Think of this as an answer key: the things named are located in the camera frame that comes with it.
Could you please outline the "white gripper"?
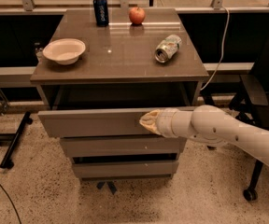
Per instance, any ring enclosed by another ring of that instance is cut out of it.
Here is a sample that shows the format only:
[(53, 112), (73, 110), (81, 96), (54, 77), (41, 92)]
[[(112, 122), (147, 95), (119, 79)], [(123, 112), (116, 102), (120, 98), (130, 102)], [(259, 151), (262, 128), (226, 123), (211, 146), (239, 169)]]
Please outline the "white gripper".
[(152, 133), (160, 134), (165, 138), (177, 138), (172, 128), (172, 119), (176, 112), (175, 108), (155, 109), (143, 115), (139, 123)]

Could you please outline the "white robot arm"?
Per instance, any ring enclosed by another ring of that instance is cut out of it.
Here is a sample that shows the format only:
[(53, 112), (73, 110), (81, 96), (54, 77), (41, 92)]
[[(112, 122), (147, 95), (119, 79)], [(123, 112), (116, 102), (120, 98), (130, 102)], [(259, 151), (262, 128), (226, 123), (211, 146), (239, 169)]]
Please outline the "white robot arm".
[(269, 167), (269, 131), (239, 121), (212, 105), (193, 111), (156, 109), (143, 115), (139, 123), (165, 138), (184, 137), (214, 146), (231, 143)]

